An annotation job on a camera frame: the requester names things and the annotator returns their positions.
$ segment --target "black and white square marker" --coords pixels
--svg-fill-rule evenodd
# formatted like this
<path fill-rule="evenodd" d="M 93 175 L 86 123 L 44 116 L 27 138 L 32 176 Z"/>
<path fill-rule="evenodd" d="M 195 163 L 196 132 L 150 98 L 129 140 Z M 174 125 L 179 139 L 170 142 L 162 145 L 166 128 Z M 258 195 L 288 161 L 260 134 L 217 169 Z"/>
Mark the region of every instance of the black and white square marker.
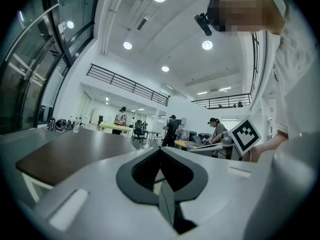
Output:
<path fill-rule="evenodd" d="M 244 155 L 261 139 L 259 132 L 249 117 L 245 118 L 231 129 L 229 135 L 232 136 L 241 155 Z"/>

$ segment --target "black cap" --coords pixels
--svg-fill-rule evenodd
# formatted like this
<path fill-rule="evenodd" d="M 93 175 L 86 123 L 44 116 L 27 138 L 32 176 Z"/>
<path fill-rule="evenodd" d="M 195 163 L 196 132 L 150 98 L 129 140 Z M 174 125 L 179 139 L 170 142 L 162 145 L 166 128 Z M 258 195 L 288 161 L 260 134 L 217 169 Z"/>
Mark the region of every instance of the black cap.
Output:
<path fill-rule="evenodd" d="M 218 121 L 218 119 L 216 119 L 214 117 L 211 117 L 210 118 L 210 122 L 208 122 L 208 124 L 210 124 L 211 122 L 217 122 L 218 123 L 219 121 Z"/>

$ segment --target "water bottle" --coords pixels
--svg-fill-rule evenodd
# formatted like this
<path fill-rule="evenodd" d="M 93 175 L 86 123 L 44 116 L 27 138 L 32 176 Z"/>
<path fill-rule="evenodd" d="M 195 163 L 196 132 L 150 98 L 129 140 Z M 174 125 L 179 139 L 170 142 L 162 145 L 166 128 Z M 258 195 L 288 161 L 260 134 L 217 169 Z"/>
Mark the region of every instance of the water bottle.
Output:
<path fill-rule="evenodd" d="M 80 121 L 78 118 L 76 118 L 74 121 L 73 132 L 77 134 L 79 132 L 79 129 L 80 129 Z"/>

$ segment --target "white ceiling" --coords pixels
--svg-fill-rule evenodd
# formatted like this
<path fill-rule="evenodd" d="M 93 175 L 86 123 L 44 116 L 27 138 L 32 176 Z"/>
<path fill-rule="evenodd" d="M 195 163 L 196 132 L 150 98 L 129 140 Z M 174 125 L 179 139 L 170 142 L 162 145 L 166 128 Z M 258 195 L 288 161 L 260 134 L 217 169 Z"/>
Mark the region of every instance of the white ceiling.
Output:
<path fill-rule="evenodd" d="M 212 36 L 205 36 L 194 20 L 195 14 L 206 12 L 209 0 L 139 1 L 142 2 L 140 7 L 146 6 L 134 20 L 131 20 L 132 8 L 137 0 L 121 1 L 111 28 L 108 52 L 133 63 L 137 57 L 151 62 L 151 73 L 174 74 L 184 86 L 204 80 L 186 87 L 196 99 L 199 98 L 197 93 L 215 88 L 232 87 L 232 91 L 211 93 L 201 98 L 242 93 L 244 60 L 240 39 L 214 30 Z M 137 30 L 146 16 L 148 22 Z M 205 40 L 213 42 L 211 50 L 202 48 Z M 132 44 L 131 50 L 124 49 L 125 41 Z M 164 65 L 170 72 L 161 71 Z"/>
<path fill-rule="evenodd" d="M 106 97 L 109 98 L 108 105 L 106 106 L 114 106 L 116 108 L 126 107 L 127 111 L 135 110 L 138 114 L 145 116 L 154 116 L 156 113 L 156 109 L 139 102 L 135 102 L 128 98 L 116 95 L 114 93 L 101 90 L 92 86 L 85 86 L 86 89 L 89 89 L 90 93 L 94 96 L 94 100 L 106 104 Z M 160 111 L 159 115 L 166 115 L 164 111 Z"/>

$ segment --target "person in black clothing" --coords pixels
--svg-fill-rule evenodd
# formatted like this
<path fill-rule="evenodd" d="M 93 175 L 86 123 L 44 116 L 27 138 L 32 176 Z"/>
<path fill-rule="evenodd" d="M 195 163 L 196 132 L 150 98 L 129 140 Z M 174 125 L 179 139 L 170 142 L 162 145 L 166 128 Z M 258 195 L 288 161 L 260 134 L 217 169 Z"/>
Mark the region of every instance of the person in black clothing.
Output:
<path fill-rule="evenodd" d="M 167 124 L 166 128 L 164 128 L 167 132 L 163 139 L 162 147 L 174 147 L 175 139 L 177 137 L 176 130 L 178 129 L 178 124 L 176 123 L 176 116 L 173 114 L 170 117 L 170 122 Z"/>

